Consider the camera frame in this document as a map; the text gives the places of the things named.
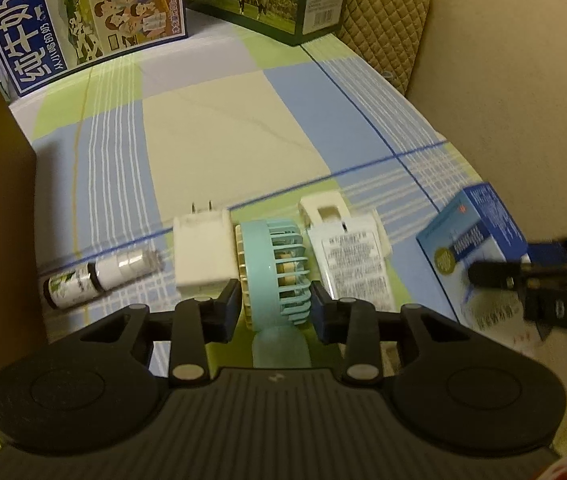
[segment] blue milk box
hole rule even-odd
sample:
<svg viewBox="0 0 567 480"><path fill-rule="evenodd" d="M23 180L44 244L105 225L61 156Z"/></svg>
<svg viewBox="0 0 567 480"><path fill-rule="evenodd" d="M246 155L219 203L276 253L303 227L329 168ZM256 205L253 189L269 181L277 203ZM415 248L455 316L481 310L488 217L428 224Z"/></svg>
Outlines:
<svg viewBox="0 0 567 480"><path fill-rule="evenodd" d="M417 235L459 322L505 346L526 351L540 343L523 320L515 292L475 288L468 267L476 260L527 260L527 243L495 189L465 187Z"/></svg>
<svg viewBox="0 0 567 480"><path fill-rule="evenodd" d="M185 37L183 0L0 0L0 59L19 96Z"/></svg>

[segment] white power adapter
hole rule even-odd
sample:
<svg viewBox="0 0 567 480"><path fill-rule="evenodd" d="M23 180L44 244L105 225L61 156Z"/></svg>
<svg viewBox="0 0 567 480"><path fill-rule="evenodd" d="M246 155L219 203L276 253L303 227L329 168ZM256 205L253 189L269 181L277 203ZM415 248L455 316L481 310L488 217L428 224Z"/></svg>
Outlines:
<svg viewBox="0 0 567 480"><path fill-rule="evenodd" d="M177 287L214 285L239 278L235 237L227 209L193 212L175 218Z"/></svg>

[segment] bottle label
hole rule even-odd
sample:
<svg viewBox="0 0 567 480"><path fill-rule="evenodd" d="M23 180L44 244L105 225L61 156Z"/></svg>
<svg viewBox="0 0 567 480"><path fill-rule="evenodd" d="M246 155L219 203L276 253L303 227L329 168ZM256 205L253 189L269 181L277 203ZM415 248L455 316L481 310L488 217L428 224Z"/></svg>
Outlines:
<svg viewBox="0 0 567 480"><path fill-rule="evenodd" d="M313 225L308 237L332 298L358 298L377 310L396 312L372 214Z"/></svg>
<svg viewBox="0 0 567 480"><path fill-rule="evenodd" d="M48 292L58 308L68 308L99 296L99 291L90 280L88 265L51 276L48 281Z"/></svg>

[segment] green grass picture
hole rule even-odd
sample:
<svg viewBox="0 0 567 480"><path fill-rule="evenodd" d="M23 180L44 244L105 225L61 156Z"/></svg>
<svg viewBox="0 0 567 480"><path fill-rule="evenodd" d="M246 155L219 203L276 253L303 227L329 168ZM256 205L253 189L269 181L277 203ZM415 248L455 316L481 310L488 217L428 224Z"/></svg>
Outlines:
<svg viewBox="0 0 567 480"><path fill-rule="evenodd" d="M217 7L218 9L223 10L230 10L230 12L234 12L235 14L240 13L240 3L238 0L196 0L201 4L206 4L209 6ZM251 18L253 20L257 20L257 7L246 2L244 6L244 16L247 18ZM261 16L260 23L265 23L266 25L271 25L272 27L276 27L279 30L283 30L285 32L290 32L294 34L294 22L292 20L288 20L286 18L282 18L281 16L277 16L273 14L270 9L266 15Z"/></svg>

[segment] plaid tablecloth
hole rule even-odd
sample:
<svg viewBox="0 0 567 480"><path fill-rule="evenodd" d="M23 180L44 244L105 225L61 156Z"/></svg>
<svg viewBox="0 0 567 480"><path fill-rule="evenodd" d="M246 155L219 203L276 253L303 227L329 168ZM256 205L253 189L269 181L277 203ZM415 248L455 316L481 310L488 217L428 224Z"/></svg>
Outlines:
<svg viewBox="0 0 567 480"><path fill-rule="evenodd" d="M479 180L454 146L334 36L293 48L196 12L188 26L188 40L105 62L12 106L38 156L40 274L142 243L164 262L88 306L46 313L49 337L129 303L174 307L170 226L193 202L229 207L234 221L295 218L303 194L328 189L379 212L395 303L452 317L415 234ZM249 365L250 338L239 328L212 352L216 363ZM152 370L165 374L157 348Z"/></svg>

